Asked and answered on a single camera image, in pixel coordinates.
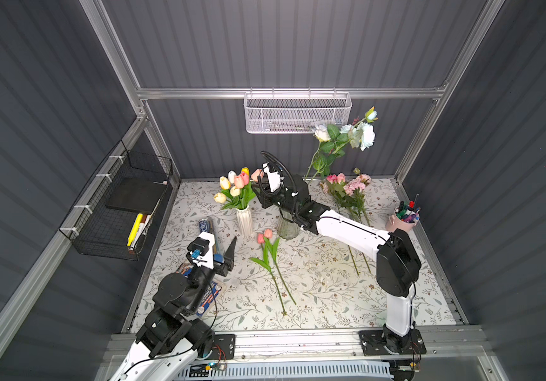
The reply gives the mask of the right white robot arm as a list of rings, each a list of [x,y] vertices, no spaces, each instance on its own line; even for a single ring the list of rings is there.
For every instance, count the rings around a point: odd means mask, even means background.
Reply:
[[[294,176],[255,176],[262,208],[277,206],[298,228],[346,244],[376,263],[376,281],[387,294],[387,317],[378,341],[393,355],[422,355],[425,344],[414,320],[414,299],[421,260],[403,230],[388,232],[344,217],[315,202],[305,181]]]

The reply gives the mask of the hot pink rose stem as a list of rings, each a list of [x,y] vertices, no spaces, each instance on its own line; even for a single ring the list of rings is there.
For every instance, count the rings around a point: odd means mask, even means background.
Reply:
[[[335,198],[334,198],[334,195],[333,195],[333,187],[334,187],[334,181],[336,180],[336,176],[337,175],[330,175],[330,176],[327,176],[326,179],[320,184],[323,192],[325,192],[325,194],[327,195],[331,195],[333,197],[333,201],[336,205],[336,208],[338,210],[340,210],[340,208],[337,207],[337,204],[335,202]]]

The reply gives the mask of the large pale pink peony stem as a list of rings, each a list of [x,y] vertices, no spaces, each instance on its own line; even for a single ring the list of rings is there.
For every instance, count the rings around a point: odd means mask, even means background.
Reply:
[[[355,262],[355,256],[354,256],[354,253],[352,251],[352,247],[348,245],[347,248],[349,249],[350,257],[352,259],[352,264],[353,264],[353,267],[355,269],[355,272],[356,272],[357,276],[360,277],[360,271],[358,269],[357,263]]]

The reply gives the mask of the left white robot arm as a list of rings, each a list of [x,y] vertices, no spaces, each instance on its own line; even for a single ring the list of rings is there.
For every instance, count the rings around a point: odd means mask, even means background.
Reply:
[[[189,374],[206,377],[234,358],[236,335],[216,335],[213,324],[197,316],[206,293],[213,292],[214,276],[225,277],[234,268],[236,240],[222,256],[213,253],[215,242],[202,232],[188,245],[190,274],[173,272],[161,281],[154,309],[111,380],[176,380],[193,363],[197,369]]]

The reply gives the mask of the pale pink rose stem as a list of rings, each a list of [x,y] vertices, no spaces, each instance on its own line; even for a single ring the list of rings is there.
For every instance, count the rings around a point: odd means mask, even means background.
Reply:
[[[352,198],[353,190],[351,182],[347,181],[345,174],[340,173],[336,176],[333,190],[333,195],[337,207],[345,210],[347,216],[354,217]]]

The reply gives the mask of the pink carnation stem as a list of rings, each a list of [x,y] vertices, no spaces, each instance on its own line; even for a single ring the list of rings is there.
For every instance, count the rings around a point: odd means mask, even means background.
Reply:
[[[346,209],[351,218],[359,223],[366,219],[367,225],[370,226],[370,220],[367,215],[365,206],[366,188],[371,184],[371,177],[365,174],[358,175],[355,179],[345,184],[344,198],[342,206]]]

